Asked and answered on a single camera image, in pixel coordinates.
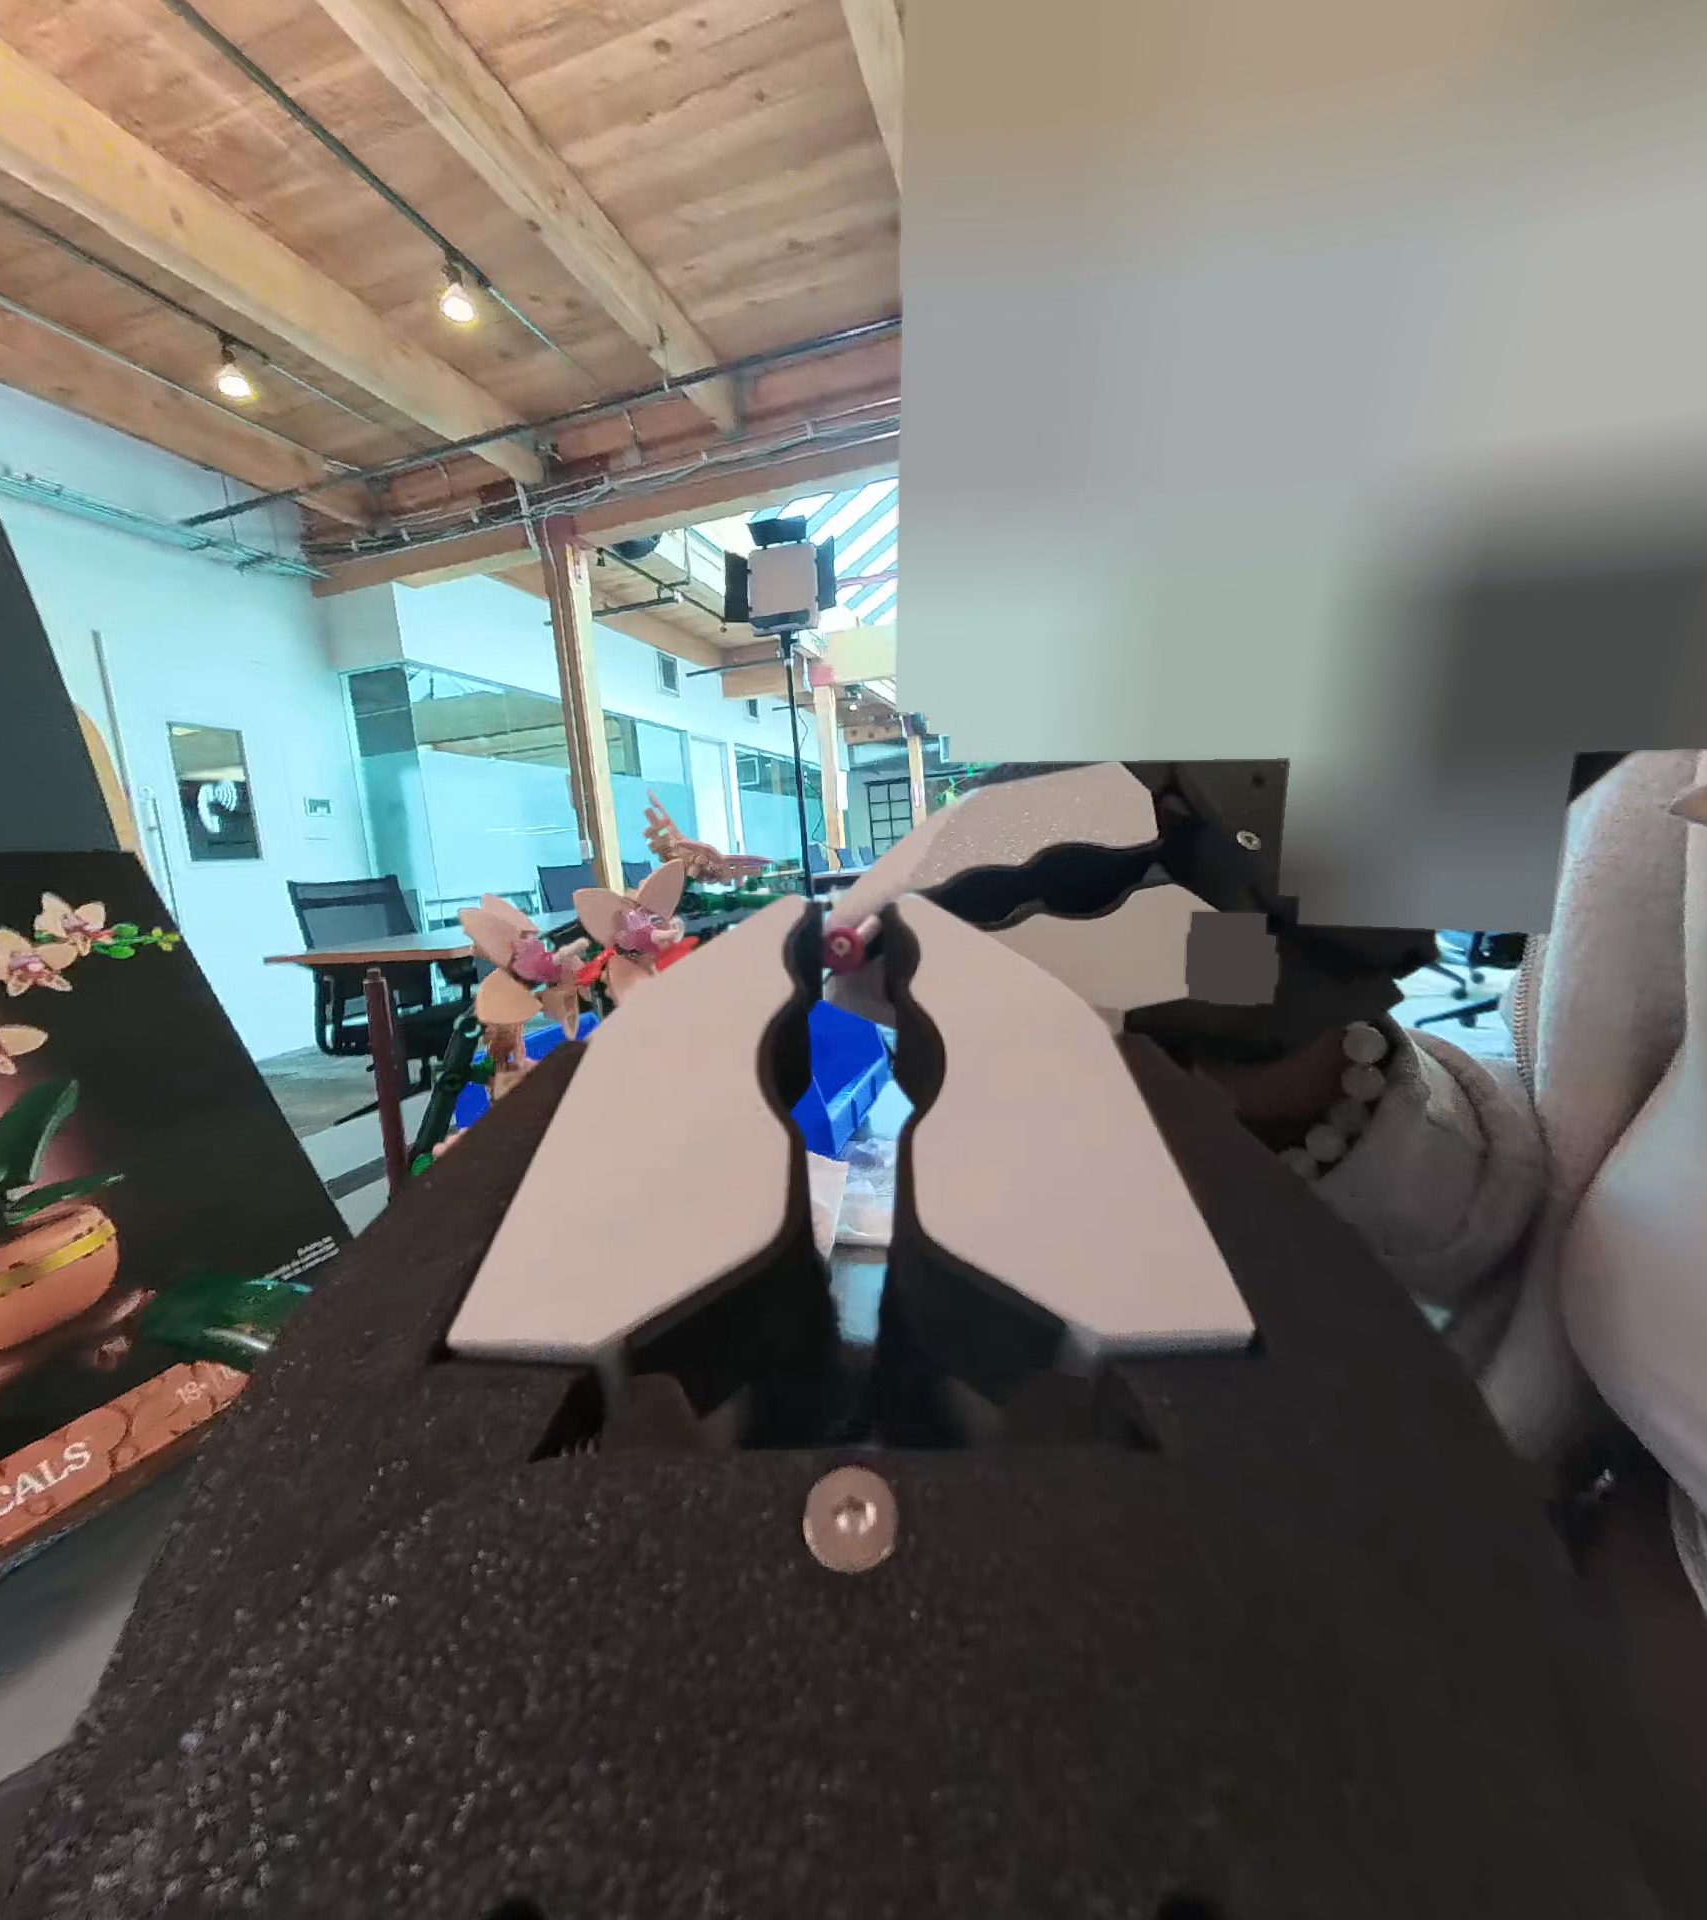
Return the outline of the framed wall sign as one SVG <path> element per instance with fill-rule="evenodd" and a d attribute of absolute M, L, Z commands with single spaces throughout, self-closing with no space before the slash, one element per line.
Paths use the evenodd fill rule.
<path fill-rule="evenodd" d="M 168 723 L 166 734 L 190 859 L 259 863 L 263 848 L 242 730 Z"/>

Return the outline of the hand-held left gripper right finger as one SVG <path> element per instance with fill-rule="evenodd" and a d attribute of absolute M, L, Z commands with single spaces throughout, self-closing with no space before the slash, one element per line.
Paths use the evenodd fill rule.
<path fill-rule="evenodd" d="M 1065 982 L 925 897 L 881 913 L 911 1102 L 873 1419 L 947 1445 L 1117 1366 L 1247 1356 L 1251 1309 L 1131 1073 Z"/>

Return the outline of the wooden support post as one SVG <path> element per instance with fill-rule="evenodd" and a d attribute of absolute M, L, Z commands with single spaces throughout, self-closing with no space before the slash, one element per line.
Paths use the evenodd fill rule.
<path fill-rule="evenodd" d="M 535 524 L 535 545 L 549 607 L 579 843 L 595 885 L 621 895 L 625 870 L 593 647 L 587 549 L 577 537 L 575 518 L 557 514 Z"/>

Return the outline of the person's right hand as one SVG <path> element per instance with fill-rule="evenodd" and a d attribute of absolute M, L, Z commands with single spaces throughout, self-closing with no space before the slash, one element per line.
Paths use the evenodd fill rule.
<path fill-rule="evenodd" d="M 1263 1064 L 1207 1064 L 1201 1075 L 1229 1101 L 1241 1127 L 1273 1152 L 1305 1144 L 1307 1134 L 1345 1099 L 1345 1033 L 1329 1029 L 1313 1045 Z"/>

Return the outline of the blue plastic bin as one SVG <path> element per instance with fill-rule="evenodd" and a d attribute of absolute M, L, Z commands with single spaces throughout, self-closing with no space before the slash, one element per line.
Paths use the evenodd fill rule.
<path fill-rule="evenodd" d="M 873 1021 L 825 1000 L 809 1012 L 807 1042 L 809 1075 L 789 1117 L 811 1155 L 841 1162 L 891 1082 L 891 1055 Z"/>

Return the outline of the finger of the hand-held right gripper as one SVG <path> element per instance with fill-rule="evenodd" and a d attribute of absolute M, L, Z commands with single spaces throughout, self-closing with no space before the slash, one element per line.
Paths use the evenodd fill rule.
<path fill-rule="evenodd" d="M 999 770 L 913 829 L 849 889 L 849 920 L 875 925 L 903 900 L 929 900 L 969 926 L 1035 918 L 1193 925 L 1197 900 L 1169 877 L 1161 837 L 1187 818 L 1167 762 Z"/>
<path fill-rule="evenodd" d="M 1003 928 L 1003 946 L 1061 981 L 1117 1035 L 1137 1010 L 1187 997 L 1187 941 L 1201 900 L 1141 885 L 1099 916 L 1035 913 Z"/>

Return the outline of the black office chair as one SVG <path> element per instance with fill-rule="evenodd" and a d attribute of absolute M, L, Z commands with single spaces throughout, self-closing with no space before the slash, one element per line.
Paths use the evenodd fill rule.
<path fill-rule="evenodd" d="M 289 881 L 289 908 L 311 977 L 313 1045 L 327 1059 L 365 1055 L 363 981 L 391 943 L 417 933 L 401 881 L 391 875 Z"/>

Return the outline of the person's right forearm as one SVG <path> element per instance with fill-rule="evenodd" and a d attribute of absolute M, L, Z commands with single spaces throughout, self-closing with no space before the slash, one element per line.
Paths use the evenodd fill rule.
<path fill-rule="evenodd" d="M 1557 1303 L 1563 1213 L 1521 1069 L 1385 1021 L 1383 1091 L 1315 1185 L 1479 1386 L 1537 1466 L 1579 1406 Z"/>

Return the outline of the tan toy orchid flower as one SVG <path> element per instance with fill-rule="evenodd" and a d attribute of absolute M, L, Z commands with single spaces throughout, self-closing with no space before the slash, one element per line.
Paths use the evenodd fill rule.
<path fill-rule="evenodd" d="M 657 865 L 677 863 L 683 881 L 699 889 L 755 885 L 769 875 L 769 859 L 721 853 L 677 829 L 665 805 L 651 790 L 645 796 L 643 839 Z"/>

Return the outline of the wooden meeting table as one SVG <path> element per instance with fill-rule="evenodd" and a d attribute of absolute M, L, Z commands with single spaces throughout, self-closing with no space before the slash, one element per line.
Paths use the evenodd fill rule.
<path fill-rule="evenodd" d="M 363 974 L 379 968 L 459 966 L 473 958 L 475 946 L 459 928 L 433 928 L 269 954 L 263 964 L 307 972 L 347 970 Z"/>

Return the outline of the black light stand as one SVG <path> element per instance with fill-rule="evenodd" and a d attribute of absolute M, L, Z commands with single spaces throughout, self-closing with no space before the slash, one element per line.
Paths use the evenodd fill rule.
<path fill-rule="evenodd" d="M 815 873 L 813 873 L 813 840 L 809 835 L 809 812 L 807 812 L 807 769 L 801 750 L 801 723 L 799 723 L 799 689 L 795 675 L 795 640 L 797 635 L 787 628 L 775 638 L 777 656 L 783 672 L 785 687 L 785 706 L 789 723 L 789 750 L 791 750 L 791 772 L 793 772 L 793 807 L 797 818 L 797 857 L 799 857 L 799 881 L 801 895 L 807 900 L 817 897 L 815 890 Z"/>

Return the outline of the person's light grey top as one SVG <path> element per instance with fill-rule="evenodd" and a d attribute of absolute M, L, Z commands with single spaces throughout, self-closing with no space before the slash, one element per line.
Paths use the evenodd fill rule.
<path fill-rule="evenodd" d="M 1573 803 L 1519 1002 L 1545 1189 L 1483 1386 L 1535 1461 L 1601 1411 L 1633 1435 L 1707 1620 L 1707 748 L 1627 755 Z"/>

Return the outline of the studio light panel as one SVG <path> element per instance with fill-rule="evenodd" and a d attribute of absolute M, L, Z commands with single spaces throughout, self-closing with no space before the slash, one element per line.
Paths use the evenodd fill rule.
<path fill-rule="evenodd" d="M 721 563 L 721 622 L 761 637 L 817 628 L 837 607 L 835 540 L 813 538 L 805 516 L 747 524 L 749 549 Z"/>

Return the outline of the dark brown rod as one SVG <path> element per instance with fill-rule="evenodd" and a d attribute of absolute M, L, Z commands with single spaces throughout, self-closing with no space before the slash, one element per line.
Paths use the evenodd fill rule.
<path fill-rule="evenodd" d="M 391 992 L 381 966 L 363 974 L 367 1059 L 375 1085 L 375 1114 L 381 1134 L 385 1196 L 391 1199 L 405 1181 L 405 1131 L 401 1101 L 405 1092 L 403 1059 L 397 1047 Z"/>

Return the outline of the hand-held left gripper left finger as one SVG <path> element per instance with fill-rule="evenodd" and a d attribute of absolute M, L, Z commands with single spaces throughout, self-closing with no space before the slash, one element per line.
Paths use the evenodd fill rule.
<path fill-rule="evenodd" d="M 745 1442 L 817 1438 L 835 1307 L 807 1149 L 817 903 L 783 898 L 635 989 L 565 1092 L 445 1335 L 459 1362 L 677 1384 Z"/>

